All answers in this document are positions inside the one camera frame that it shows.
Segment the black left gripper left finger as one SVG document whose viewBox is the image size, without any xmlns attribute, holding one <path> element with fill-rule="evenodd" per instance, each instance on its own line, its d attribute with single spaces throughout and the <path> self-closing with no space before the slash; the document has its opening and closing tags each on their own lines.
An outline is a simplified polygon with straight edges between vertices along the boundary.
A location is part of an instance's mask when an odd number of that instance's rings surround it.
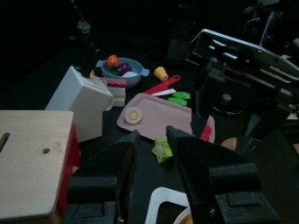
<svg viewBox="0 0 299 224">
<path fill-rule="evenodd" d="M 138 144 L 134 130 L 80 165 L 69 179 L 61 224 L 128 224 Z"/>
</svg>

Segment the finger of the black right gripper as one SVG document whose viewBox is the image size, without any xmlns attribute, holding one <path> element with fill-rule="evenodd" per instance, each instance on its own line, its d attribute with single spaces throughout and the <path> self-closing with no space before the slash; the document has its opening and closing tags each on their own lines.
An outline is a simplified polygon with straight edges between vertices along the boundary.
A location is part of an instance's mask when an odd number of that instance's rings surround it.
<svg viewBox="0 0 299 224">
<path fill-rule="evenodd" d="M 210 114 L 210 102 L 206 98 L 209 72 L 210 63 L 206 62 L 197 69 L 190 86 L 190 131 L 196 137 L 201 137 Z"/>
<path fill-rule="evenodd" d="M 245 132 L 237 137 L 234 152 L 239 155 L 248 154 L 261 143 L 263 139 L 285 121 L 285 118 L 292 112 L 292 109 L 289 108 L 291 100 L 291 92 L 279 89 L 275 96 L 255 102 L 259 114 L 251 114 Z"/>
</svg>

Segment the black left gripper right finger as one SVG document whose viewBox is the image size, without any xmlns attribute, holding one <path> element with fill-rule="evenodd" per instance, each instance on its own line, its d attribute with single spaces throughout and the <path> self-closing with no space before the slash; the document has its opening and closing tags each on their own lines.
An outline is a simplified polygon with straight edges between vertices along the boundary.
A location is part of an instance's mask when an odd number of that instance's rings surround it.
<svg viewBox="0 0 299 224">
<path fill-rule="evenodd" d="M 264 194 L 257 168 L 232 150 L 169 126 L 193 224 L 279 224 Z"/>
</svg>

